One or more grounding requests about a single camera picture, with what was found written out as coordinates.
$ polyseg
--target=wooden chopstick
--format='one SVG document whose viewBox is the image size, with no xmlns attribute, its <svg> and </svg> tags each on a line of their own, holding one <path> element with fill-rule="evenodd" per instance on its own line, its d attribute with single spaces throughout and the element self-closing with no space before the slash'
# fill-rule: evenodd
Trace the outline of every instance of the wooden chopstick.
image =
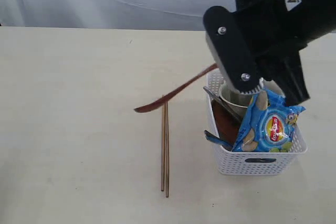
<svg viewBox="0 0 336 224">
<path fill-rule="evenodd" d="M 164 191 L 164 172 L 165 172 L 165 137 L 166 135 L 166 106 L 162 106 L 162 139 L 161 139 L 161 191 Z"/>
<path fill-rule="evenodd" d="M 165 192 L 169 197 L 169 116 L 168 103 L 165 103 Z"/>
</svg>

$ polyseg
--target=chip bag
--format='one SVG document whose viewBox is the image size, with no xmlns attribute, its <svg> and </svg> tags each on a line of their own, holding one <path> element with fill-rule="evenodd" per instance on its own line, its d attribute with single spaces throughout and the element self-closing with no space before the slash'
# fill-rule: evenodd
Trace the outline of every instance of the chip bag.
<svg viewBox="0 0 336 224">
<path fill-rule="evenodd" d="M 288 152 L 302 106 L 285 106 L 284 97 L 263 90 L 252 97 L 233 152 Z"/>
</svg>

